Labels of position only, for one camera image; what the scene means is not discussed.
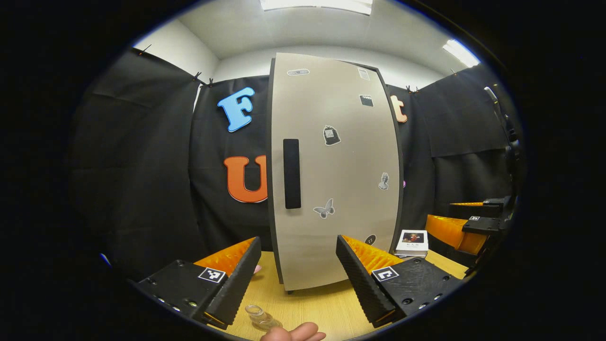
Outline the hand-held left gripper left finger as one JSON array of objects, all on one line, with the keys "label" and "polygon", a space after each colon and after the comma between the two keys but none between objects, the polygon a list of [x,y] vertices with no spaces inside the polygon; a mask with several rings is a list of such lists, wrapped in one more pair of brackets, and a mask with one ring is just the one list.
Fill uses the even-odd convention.
[{"label": "hand-held left gripper left finger", "polygon": [[186,319],[226,330],[234,323],[262,247],[255,236],[208,254],[201,238],[134,247],[127,278]]}]

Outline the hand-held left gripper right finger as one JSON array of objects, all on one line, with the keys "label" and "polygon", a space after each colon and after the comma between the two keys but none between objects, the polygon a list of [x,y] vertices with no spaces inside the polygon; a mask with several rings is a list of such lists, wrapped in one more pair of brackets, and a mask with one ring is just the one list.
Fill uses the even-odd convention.
[{"label": "hand-held left gripper right finger", "polygon": [[336,237],[336,257],[374,327],[414,316],[463,285],[423,257],[401,259],[346,235]]}]

